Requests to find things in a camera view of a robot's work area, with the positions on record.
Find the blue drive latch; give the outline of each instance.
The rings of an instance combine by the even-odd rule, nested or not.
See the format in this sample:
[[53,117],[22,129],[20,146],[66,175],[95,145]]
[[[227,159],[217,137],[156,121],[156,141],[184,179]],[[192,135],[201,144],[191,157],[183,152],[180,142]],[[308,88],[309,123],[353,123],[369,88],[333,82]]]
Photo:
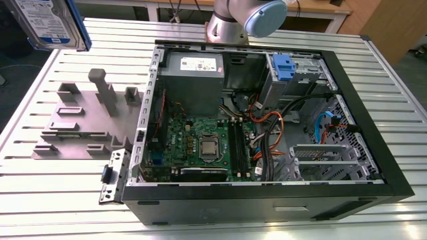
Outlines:
[[277,72],[279,81],[291,81],[295,75],[295,63],[292,62],[289,55],[273,54],[272,65]]

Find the aluminum slotted table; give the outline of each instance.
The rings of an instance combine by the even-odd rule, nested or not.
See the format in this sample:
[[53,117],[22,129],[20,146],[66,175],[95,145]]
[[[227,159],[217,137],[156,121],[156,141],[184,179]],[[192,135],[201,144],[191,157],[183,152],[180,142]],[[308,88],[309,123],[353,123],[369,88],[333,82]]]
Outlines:
[[62,82],[95,90],[107,71],[116,91],[143,92],[155,39],[201,42],[204,26],[87,18],[89,52],[54,50],[0,135],[0,236],[41,239],[420,239],[427,236],[427,114],[369,41],[277,31],[251,45],[335,51],[415,196],[339,221],[144,226],[125,205],[99,205],[108,160],[33,160]]

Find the blue hard drive label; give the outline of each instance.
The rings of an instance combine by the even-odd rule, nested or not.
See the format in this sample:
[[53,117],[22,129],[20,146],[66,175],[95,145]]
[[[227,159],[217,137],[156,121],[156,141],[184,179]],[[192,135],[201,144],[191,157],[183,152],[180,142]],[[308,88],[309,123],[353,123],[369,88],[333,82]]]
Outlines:
[[41,40],[52,44],[66,44],[71,41],[64,23],[56,15],[50,0],[14,0],[30,27]]

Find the green circuit board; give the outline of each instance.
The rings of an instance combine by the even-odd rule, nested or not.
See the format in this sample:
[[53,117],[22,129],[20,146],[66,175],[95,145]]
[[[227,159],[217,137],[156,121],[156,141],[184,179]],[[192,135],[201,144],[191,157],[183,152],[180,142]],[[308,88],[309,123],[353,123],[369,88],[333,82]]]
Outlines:
[[[253,124],[243,123],[244,134],[253,132]],[[217,159],[205,161],[200,158],[200,138],[213,136],[217,139]],[[161,166],[152,168],[152,175],[157,182],[168,181],[168,167],[209,167],[228,170],[229,182],[249,182],[255,180],[253,171],[249,176],[232,174],[232,161],[228,142],[228,120],[207,118],[171,118],[167,130],[167,144],[163,152]],[[249,148],[245,149],[247,165],[249,163]]]

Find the power supply label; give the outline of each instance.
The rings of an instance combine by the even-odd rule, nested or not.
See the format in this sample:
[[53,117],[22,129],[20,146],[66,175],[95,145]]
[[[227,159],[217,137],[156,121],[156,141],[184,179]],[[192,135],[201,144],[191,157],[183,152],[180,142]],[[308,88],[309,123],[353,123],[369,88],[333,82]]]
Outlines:
[[180,59],[180,70],[216,72],[216,59],[203,57],[183,57]]
[[50,0],[14,0],[40,39],[53,44],[66,44],[69,34]]

